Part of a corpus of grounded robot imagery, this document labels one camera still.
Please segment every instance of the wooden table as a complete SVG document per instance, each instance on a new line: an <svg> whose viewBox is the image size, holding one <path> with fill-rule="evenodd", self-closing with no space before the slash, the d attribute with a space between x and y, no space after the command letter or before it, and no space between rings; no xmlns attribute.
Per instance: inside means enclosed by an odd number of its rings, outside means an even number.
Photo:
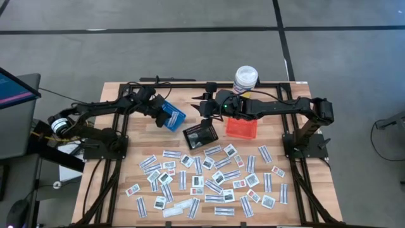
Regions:
<svg viewBox="0 0 405 228"><path fill-rule="evenodd" d="M103 93L101 95L101 101L112 101L117 98L118 88L120 83L108 82L104 84ZM309 86L305 84L296 84L291 82L292 95L294 98L298 96L310 97ZM273 95L276 94L275 89L266 88L258 89L260 91L265 91ZM157 89L158 93L165 96L168 89ZM247 225L299 225L299 215L297 209L296 196L294 193L294 186L292 182L292 175L290 171L290 165L288 159L284 156L284 149L282 146L281 135L284 133L281 116L267 116L258 121L258 133L257 137L251 141L238 139L234 137L228 137L225 134L226 123L219 121L213 122L216 132L218 133L219 140L213 142L207 146L196 149L194 151L189 151L187 143L184 139L182 131L186 128L192 127L199 124L201 117L198 111L196 111L190 104L198 104L198 100L193 100L191 97L200 96L204 92L204 89L173 89L168 101L175 105L177 108L186 113L187 118L185 123L183 123L176 132L170 132L165 127L157 128L154 120L150 117L144 117L140 113L134 113L130 116L128 123L128 136L130 138L130 146L128 149L127 157L123 160L121 166L121 174L118 185L118 196L116 199L115 213L113 219L113 226L163 226L165 221L172 221L172 225L240 225L241 222L247 222ZM254 99L260 99L262 101L273 101L272 98L264 94L252 94ZM306 118L298 115L298 121L300 127L305 123ZM291 125L291 118L289 117L290 129L293 129ZM111 127L113 121L113 115L106 115L102 117L97 117L96 127L99 129L105 127ZM156 196L162 196L161 190L157 193L152 193L150 184L146 179L143 171L139 168L138 164L145 160L148 156L156 155L158 158L157 162L168 162L174 159L163 158L162 153L164 149L181 151L183 154L191 156L201 156L204 160L203 150L221 144L222 148L232 143L239 152L239 155L244 160L245 164L248 155L256 155L256 174L260 179L260 184L253 187L253 190L258 193L261 197L264 195L264 182L263 173L271 172L271 168L276 165L285 171L285 177L281 178L273 174L273 192L266 193L268 196L274 197L277 202L274 209L270 210L261 206L261 201L255 203L253 200L249 199L252 209L254 211L254 216L251 218L245 218L243 209L241 207L239 198L246 195L249 190L248 187L234 189L235 198L237 199L233 203L226 203L224 205L215 203L204 203L204 196L190 196L191 187L191 177L195 175L194 165L191 168L185 168L179 160L176 160L176 175L173 176L173 182L171 185L171 190L174 195L174 203L197 197L201 199L201 204L199 205L198 213L196 219L191 220L187 218L188 209L184 211L183 215L177 215L174 217L163 218L163 213L160 210L154 209L153 204ZM265 164L260 153L258 151L258 146L267 145L268 150L273 158L273 162ZM224 152L216 154L213 156L215 160L226 157ZM235 160L231 159L232 164L226 165L221 168L222 172L229 172L231 170L238 169ZM319 159L312 158L307 159L308 170L311 177L313 192L318 197L322 205L330 212L330 214L337 220L342 220L339 204L337 201L335 188L333 186L333 180L329 168ZM82 182L80 185L80 190L77 197L77 202L75 206L75 211L73 214L72 222L78 221L82 218L82 206L84 195L89 183L90 175L95 167L96 161L88 161L85 165ZM87 199L86 209L93 204L94 200L99 194L99 188L101 184L101 179L103 176L104 162L98 167L95 172L94 179L92 181L91 189L89 191L89 196ZM178 190L178 171L187 170L187 190ZM232 181L236 181L244 178L248 175L246 173L246 168L240 168L242 176L238 179L232 179L230 181L224 182L221 186L224 189L232 188ZM206 170L203 168L203 176L205 179L211 179L211 176L216 172L215 168L212 170ZM127 197L125 190L134 184L138 183L141 190L131 197ZM283 205L279 203L280 199L280 184L286 183L289 185L288 192L288 205ZM212 190L207 187L204 188L205 194L215 194ZM306 195L302 192L304 206L306 207L307 220L311 221L308 200ZM147 217L139 218L136 198L143 196L146 208ZM109 203L109 196L104 201L102 222L106 221L106 214ZM173 203L168 203L166 208L172 207ZM226 216L215 216L214 206L233 206L235 207L235 217Z"/></svg>

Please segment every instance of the container lid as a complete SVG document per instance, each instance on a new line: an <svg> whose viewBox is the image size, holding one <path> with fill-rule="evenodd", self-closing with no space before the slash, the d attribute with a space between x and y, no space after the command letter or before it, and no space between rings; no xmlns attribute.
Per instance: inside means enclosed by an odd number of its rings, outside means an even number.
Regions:
<svg viewBox="0 0 405 228"><path fill-rule="evenodd" d="M258 71L251 66L241 66L236 71L236 80L242 86L253 86L258 80Z"/></svg>

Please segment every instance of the gray floor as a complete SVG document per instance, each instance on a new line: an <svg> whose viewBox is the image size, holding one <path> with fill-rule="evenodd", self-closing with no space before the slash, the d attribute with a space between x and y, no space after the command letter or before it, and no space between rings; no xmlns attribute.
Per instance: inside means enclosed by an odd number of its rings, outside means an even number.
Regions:
<svg viewBox="0 0 405 228"><path fill-rule="evenodd" d="M405 2L383 0L280 0L285 26L405 25ZM11 0L0 30L127 29L196 26L275 26L271 1ZM297 80L313 96L333 102L335 123L323 128L333 181L344 221L403 227L404 162L379 158L370 144L375 120L405 109L402 92L405 30L287 32ZM287 80L277 32L192 34L0 35L0 63L14 74L38 72L41 87L83 101L97 101L103 82L139 77L231 80L241 65L258 69L261 80ZM70 105L43 92L35 117ZM396 128L375 131L377 148L403 158ZM43 182L56 181L54 164L43 165ZM78 185L52 191L39 222L68 224ZM50 208L58 205L66 213Z"/></svg>

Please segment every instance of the red basket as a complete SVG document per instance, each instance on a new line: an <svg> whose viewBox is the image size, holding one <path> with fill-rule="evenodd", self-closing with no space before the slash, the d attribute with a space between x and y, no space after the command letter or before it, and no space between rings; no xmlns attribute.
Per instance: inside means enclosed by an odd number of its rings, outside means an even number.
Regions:
<svg viewBox="0 0 405 228"><path fill-rule="evenodd" d="M258 133L258 121L236 120L228 118L227 131L228 136L239 137L242 139L254 139Z"/></svg>

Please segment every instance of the white card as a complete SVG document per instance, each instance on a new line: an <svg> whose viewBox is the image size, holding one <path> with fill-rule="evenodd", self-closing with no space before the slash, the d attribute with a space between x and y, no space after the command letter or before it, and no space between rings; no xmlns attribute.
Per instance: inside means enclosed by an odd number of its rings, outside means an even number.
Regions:
<svg viewBox="0 0 405 228"><path fill-rule="evenodd" d="M204 194L204 188L203 187L191 187L190 188L190 195L199 195L199 194Z"/></svg>
<svg viewBox="0 0 405 228"><path fill-rule="evenodd" d="M159 181L162 184L169 184L173 180L172 177L169 176L168 173L164 172L160 175Z"/></svg>
<svg viewBox="0 0 405 228"><path fill-rule="evenodd" d="M246 187L246 180L237 180L233 181L232 184L234 185L234 189L240 188L240 187Z"/></svg>
<svg viewBox="0 0 405 228"><path fill-rule="evenodd" d="M131 195L137 193L139 190L140 190L139 185L138 185L138 184L135 184L134 186L128 188L128 189L125 191L125 193L126 193L127 196L129 197L129 196L131 196Z"/></svg>
<svg viewBox="0 0 405 228"><path fill-rule="evenodd" d="M245 177L245 180L247 182L247 185L249 185L249 187L253 187L256 184L260 183L258 176L256 174L248 175L247 177Z"/></svg>
<svg viewBox="0 0 405 228"><path fill-rule="evenodd" d="M153 171L149 177L147 177L147 181L149 181L150 183L154 182L154 180L156 180L160 175L159 170L155 170Z"/></svg>
<svg viewBox="0 0 405 228"><path fill-rule="evenodd" d="M235 147L232 144L229 144L226 148L223 149L229 157L232 157L238 153Z"/></svg>
<svg viewBox="0 0 405 228"><path fill-rule="evenodd" d="M272 171L273 173L275 173L275 174L281 176L281 177L284 177L284 175L285 175L285 172L284 172L283 170L281 170L280 168L276 167L276 166L273 166L273 168L272 168L271 171Z"/></svg>
<svg viewBox="0 0 405 228"><path fill-rule="evenodd" d="M204 177L192 176L192 187L204 187Z"/></svg>
<svg viewBox="0 0 405 228"><path fill-rule="evenodd" d="M194 159L191 157L184 155L183 158L180 160L180 163L183 164L185 167L190 168L192 163L194 162Z"/></svg>
<svg viewBox="0 0 405 228"><path fill-rule="evenodd" d="M163 196L157 196L156 200L154 201L154 208L158 210L163 210L165 209L166 206L166 197Z"/></svg>
<svg viewBox="0 0 405 228"><path fill-rule="evenodd" d="M233 189L224 189L224 190L222 190L222 195L225 198L226 203L235 201L235 195L234 195L234 190Z"/></svg>
<svg viewBox="0 0 405 228"><path fill-rule="evenodd" d="M214 166L214 159L210 157L205 157L204 162L202 163L202 166L208 170L211 170Z"/></svg>
<svg viewBox="0 0 405 228"><path fill-rule="evenodd" d="M238 164L238 167L243 167L245 166L245 163L243 162L242 158L240 157L240 155L236 155L234 157L236 164Z"/></svg>
<svg viewBox="0 0 405 228"><path fill-rule="evenodd" d="M263 207L273 209L274 204L276 203L276 199L267 195L263 195L263 199L261 200L261 205Z"/></svg>
<svg viewBox="0 0 405 228"><path fill-rule="evenodd" d="M163 168L175 168L176 161L163 162Z"/></svg>
<svg viewBox="0 0 405 228"><path fill-rule="evenodd" d="M260 196L256 194L252 189L249 189L248 192L246 193L250 198L252 198L253 201L256 203L259 202Z"/></svg>
<svg viewBox="0 0 405 228"><path fill-rule="evenodd" d="M225 178L221 171L217 171L214 175L212 175L212 178L218 185L221 185L225 181Z"/></svg>

